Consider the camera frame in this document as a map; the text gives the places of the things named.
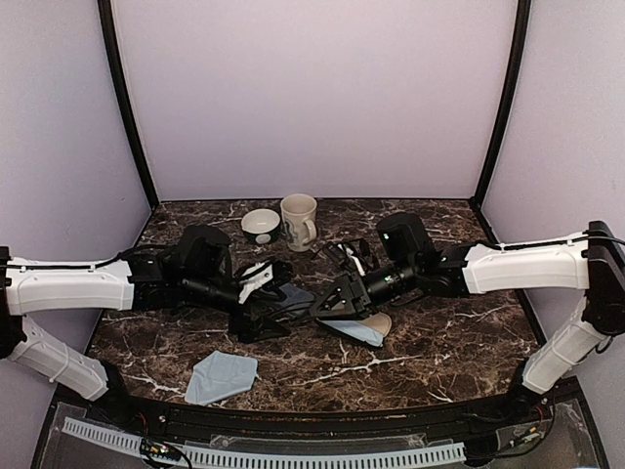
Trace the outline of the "thick black-frame sunglasses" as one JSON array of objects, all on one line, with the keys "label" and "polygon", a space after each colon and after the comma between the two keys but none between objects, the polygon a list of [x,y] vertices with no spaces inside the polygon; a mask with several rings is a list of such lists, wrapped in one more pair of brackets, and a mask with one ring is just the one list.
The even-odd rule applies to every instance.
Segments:
[{"label": "thick black-frame sunglasses", "polygon": [[264,312],[266,318],[276,320],[277,322],[289,322],[293,320],[299,320],[304,318],[308,314],[310,306],[314,303],[306,303],[300,306],[290,306],[282,308],[279,305],[271,305],[271,307]]}]

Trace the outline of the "small blue cleaning cloth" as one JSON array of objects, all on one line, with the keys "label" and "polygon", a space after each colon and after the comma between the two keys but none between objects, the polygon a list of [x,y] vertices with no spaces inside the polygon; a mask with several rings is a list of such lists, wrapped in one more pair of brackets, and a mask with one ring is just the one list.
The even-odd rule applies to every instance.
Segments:
[{"label": "small blue cleaning cloth", "polygon": [[383,334],[369,326],[363,325],[359,321],[327,320],[322,321],[320,324],[367,346],[379,348],[383,345]]}]

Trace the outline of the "black glasses case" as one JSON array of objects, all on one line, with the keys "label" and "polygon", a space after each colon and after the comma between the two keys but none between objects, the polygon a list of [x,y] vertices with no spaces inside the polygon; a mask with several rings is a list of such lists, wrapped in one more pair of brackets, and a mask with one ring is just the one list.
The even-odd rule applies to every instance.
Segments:
[{"label": "black glasses case", "polygon": [[[367,346],[366,344],[359,343],[359,342],[353,340],[350,337],[347,337],[347,336],[344,336],[343,334],[339,334],[338,332],[332,331],[329,327],[321,325],[320,323],[322,321],[326,321],[326,320],[319,320],[317,323],[320,326],[322,326],[322,327],[326,328],[327,330],[329,330],[330,332],[338,334],[341,338],[350,339],[353,342],[358,343],[359,345],[362,345],[362,346],[365,346],[365,347],[376,348],[376,347]],[[370,317],[368,317],[368,318],[366,318],[364,320],[355,320],[355,321],[359,321],[363,325],[369,326],[369,327],[371,327],[371,328],[381,332],[383,334],[383,336],[384,336],[384,339],[390,333],[392,325],[393,325],[392,319],[387,314],[384,314],[384,313],[378,313],[378,314],[372,315],[372,316],[370,316]]]}]

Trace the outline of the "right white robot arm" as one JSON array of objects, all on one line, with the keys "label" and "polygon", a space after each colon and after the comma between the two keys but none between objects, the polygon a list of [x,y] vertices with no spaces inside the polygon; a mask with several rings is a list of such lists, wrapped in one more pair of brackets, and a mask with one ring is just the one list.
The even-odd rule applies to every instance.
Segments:
[{"label": "right white robot arm", "polygon": [[606,223],[565,237],[521,244],[475,241],[438,250],[419,216],[397,213],[376,231],[391,263],[338,277],[311,306],[318,320],[354,319],[418,289],[463,298],[498,290],[569,288],[584,295],[570,318],[519,367],[498,414],[518,424],[536,398],[609,337],[624,332],[624,253]]}]

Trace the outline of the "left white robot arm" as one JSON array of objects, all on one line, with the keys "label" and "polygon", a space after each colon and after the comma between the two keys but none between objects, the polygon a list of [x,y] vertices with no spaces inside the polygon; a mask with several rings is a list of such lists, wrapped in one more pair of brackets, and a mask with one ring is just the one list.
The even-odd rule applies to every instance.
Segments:
[{"label": "left white robot arm", "polygon": [[274,258],[234,271],[225,241],[204,236],[148,244],[93,262],[44,263],[1,249],[1,357],[27,366],[99,405],[117,426],[138,417],[115,365],[90,359],[46,332],[30,314],[70,309],[145,312],[184,306],[228,314],[242,342],[280,337],[274,320],[254,318],[261,300],[282,300],[292,266]]}]

